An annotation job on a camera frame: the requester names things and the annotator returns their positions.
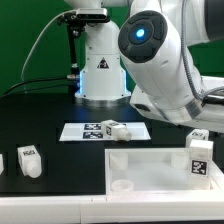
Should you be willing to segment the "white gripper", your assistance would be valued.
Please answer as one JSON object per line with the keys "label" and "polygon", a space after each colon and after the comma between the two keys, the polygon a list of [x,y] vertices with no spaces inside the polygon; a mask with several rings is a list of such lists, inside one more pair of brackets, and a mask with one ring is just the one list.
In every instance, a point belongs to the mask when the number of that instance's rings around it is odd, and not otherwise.
{"label": "white gripper", "polygon": [[130,104],[142,116],[224,133],[224,93],[197,100],[186,77],[134,79]]}

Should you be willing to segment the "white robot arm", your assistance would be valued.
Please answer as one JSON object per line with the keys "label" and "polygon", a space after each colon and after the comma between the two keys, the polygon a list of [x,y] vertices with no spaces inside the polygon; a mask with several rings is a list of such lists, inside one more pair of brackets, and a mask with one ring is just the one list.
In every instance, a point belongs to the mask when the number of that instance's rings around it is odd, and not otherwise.
{"label": "white robot arm", "polygon": [[188,48],[224,39],[224,0],[64,0],[86,28],[80,101],[109,100],[135,82],[141,115],[224,133],[224,78],[203,76]]}

